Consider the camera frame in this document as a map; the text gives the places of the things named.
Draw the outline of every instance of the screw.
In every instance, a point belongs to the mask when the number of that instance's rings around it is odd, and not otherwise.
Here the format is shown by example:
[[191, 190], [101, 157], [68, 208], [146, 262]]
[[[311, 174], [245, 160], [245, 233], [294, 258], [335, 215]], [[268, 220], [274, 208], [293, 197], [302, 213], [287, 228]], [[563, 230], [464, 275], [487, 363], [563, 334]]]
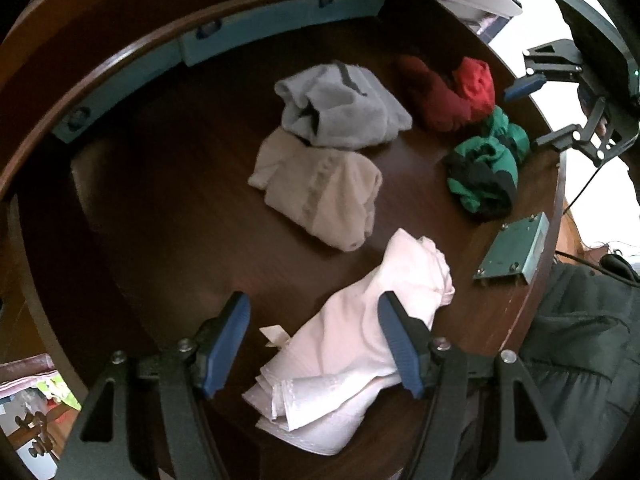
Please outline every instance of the screw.
[[513, 350], [503, 350], [500, 352], [500, 357], [508, 365], [512, 365], [518, 360], [518, 356]]
[[111, 356], [111, 362], [115, 365], [122, 364], [126, 360], [127, 360], [127, 355], [122, 350], [118, 350], [117, 352], [114, 352], [113, 355]]
[[451, 348], [451, 343], [446, 337], [437, 337], [433, 340], [433, 345], [436, 347], [436, 350], [440, 350], [441, 352], [446, 352]]
[[180, 339], [180, 341], [178, 341], [178, 350], [180, 352], [188, 352], [192, 349], [193, 349], [193, 343], [191, 342], [191, 339], [189, 339], [188, 337], [185, 337], [183, 339]]

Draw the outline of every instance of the dark red cloth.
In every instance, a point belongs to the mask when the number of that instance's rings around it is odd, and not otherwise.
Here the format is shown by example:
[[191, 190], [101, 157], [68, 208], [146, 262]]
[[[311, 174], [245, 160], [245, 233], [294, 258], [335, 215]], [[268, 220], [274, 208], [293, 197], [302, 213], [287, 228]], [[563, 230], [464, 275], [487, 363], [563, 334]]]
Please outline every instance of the dark red cloth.
[[453, 132], [471, 120], [469, 102], [415, 56], [401, 56], [398, 68], [408, 86], [414, 112], [429, 130]]
[[453, 77], [456, 79], [456, 92], [471, 104], [471, 122], [477, 123], [492, 114], [495, 108], [494, 79], [486, 62], [465, 57]]

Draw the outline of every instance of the beige cloth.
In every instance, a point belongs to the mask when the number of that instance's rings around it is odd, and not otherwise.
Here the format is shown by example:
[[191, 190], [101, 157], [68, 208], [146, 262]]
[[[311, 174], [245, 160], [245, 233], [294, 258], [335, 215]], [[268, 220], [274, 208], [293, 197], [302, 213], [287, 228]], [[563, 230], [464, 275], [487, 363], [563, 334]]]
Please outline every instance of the beige cloth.
[[263, 142], [249, 184], [265, 203], [326, 244], [359, 248], [373, 231], [380, 170], [359, 153], [308, 148], [282, 128]]

